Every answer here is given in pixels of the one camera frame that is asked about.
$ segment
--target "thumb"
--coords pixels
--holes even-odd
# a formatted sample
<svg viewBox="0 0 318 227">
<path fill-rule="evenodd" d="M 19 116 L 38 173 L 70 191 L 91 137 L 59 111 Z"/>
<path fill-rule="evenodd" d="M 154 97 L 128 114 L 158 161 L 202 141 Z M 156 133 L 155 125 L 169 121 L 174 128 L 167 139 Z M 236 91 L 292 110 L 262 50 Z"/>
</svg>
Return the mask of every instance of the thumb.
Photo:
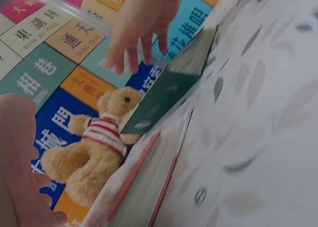
<svg viewBox="0 0 318 227">
<path fill-rule="evenodd" d="M 64 212 L 53 212 L 52 214 L 56 222 L 54 227 L 61 227 L 67 223 L 68 216 Z"/>
</svg>

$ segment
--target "book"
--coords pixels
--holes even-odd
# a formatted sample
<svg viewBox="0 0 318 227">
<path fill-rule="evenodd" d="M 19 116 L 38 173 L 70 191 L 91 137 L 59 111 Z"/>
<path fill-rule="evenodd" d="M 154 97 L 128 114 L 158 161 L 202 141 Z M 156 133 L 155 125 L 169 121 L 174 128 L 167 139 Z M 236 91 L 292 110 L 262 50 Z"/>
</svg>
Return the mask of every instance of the book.
<svg viewBox="0 0 318 227">
<path fill-rule="evenodd" d="M 107 227 L 151 227 L 163 200 L 173 169 L 186 136 L 192 110 L 183 119 L 161 132 L 160 139 L 150 149 L 134 172 L 127 177 L 125 191 L 118 192 L 107 215 Z"/>
<path fill-rule="evenodd" d="M 217 30 L 217 27 L 201 29 L 166 65 L 120 133 L 143 134 L 149 131 L 200 79 Z"/>
</svg>

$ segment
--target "teddy bear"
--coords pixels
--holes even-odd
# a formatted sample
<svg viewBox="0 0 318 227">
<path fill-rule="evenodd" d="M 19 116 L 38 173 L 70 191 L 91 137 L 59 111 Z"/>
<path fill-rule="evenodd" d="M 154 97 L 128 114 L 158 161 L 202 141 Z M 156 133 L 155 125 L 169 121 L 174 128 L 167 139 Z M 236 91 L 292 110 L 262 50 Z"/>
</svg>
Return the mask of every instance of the teddy bear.
<svg viewBox="0 0 318 227">
<path fill-rule="evenodd" d="M 46 174 L 66 183 L 66 192 L 75 203 L 91 207 L 108 178 L 123 163 L 126 145 L 141 137 L 118 132 L 141 99 L 142 95 L 131 87 L 106 92 L 97 103 L 98 118 L 71 117 L 69 129 L 81 136 L 79 142 L 49 149 L 42 155 Z"/>
</svg>

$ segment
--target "puzzle mat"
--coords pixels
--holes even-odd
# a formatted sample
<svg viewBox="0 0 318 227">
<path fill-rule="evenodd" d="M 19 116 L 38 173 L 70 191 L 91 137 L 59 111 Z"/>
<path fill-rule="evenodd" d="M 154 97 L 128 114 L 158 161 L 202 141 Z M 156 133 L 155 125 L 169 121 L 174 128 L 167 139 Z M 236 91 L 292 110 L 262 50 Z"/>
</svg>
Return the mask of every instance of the puzzle mat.
<svg viewBox="0 0 318 227">
<path fill-rule="evenodd" d="M 124 0 L 66 0 L 109 24 Z M 190 40 L 218 0 L 180 0 L 169 29 L 172 59 Z M 140 62 L 139 72 L 121 76 L 103 68 L 109 37 L 55 6 L 37 0 L 0 0 L 0 94 L 23 94 L 36 103 L 34 146 L 43 152 L 80 138 L 68 130 L 72 115 L 97 116 L 98 98 L 108 90 L 131 86 L 147 92 L 161 72 Z M 154 39 L 154 51 L 158 51 Z M 32 170 L 42 172 L 40 160 Z M 41 193 L 53 199 L 52 210 L 64 211 L 69 226 L 79 227 L 87 208 L 74 204 L 64 185 L 51 181 Z"/>
</svg>

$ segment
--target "red and white striped shirt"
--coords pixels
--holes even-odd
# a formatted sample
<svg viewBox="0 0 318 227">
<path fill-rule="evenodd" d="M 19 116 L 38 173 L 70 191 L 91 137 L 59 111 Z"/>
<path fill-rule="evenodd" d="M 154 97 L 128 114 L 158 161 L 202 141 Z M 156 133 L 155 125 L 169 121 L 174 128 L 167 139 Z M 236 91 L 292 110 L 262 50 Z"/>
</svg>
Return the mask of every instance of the red and white striped shirt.
<svg viewBox="0 0 318 227">
<path fill-rule="evenodd" d="M 90 139 L 111 147 L 122 156 L 126 154 L 126 146 L 119 137 L 117 117 L 104 113 L 99 118 L 90 118 L 85 122 L 82 139 Z"/>
</svg>

